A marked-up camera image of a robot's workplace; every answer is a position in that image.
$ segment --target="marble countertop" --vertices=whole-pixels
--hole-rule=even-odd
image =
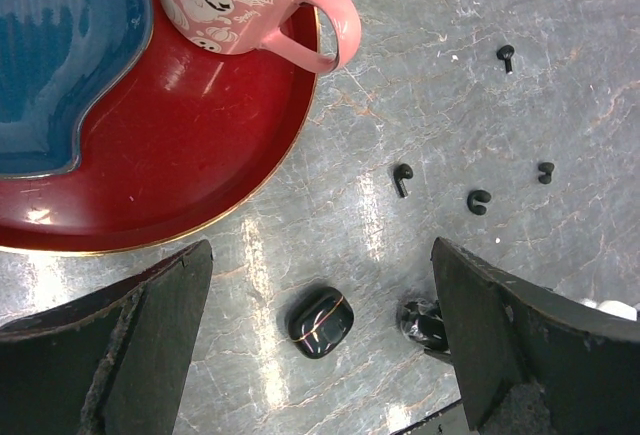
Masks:
[[[0,254],[0,324],[206,238],[214,274],[174,433],[388,434],[459,397],[453,370],[396,327],[401,302],[435,297],[436,236],[570,298],[638,304],[640,0],[354,2],[360,52],[320,80],[263,190],[160,247]],[[495,55],[506,42],[509,76]],[[399,161],[415,173],[407,199]],[[541,161],[556,165],[550,185]],[[475,188],[493,195],[484,217],[466,208]],[[284,314],[325,283],[356,322],[311,361]]]

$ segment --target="pink mug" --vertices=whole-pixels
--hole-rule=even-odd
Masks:
[[[351,0],[160,0],[175,27],[191,42],[222,54],[265,49],[314,73],[343,67],[358,50],[360,18]],[[337,53],[327,57],[282,33],[280,27],[302,3],[322,10],[337,35]]]

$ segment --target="glossy black case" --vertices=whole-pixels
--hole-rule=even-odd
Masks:
[[[353,326],[353,310],[335,288],[318,289],[292,310],[289,336],[308,358],[331,353]]]

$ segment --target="blue ceramic dish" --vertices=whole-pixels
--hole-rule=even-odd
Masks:
[[[0,0],[0,178],[78,167],[84,118],[152,26],[151,0]]]

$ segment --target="red tray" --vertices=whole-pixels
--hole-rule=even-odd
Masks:
[[[81,166],[0,182],[1,246],[103,252],[186,235],[246,200],[294,144],[315,75],[270,52],[206,52],[153,6],[149,48],[84,122]],[[313,8],[286,29],[317,49]]]

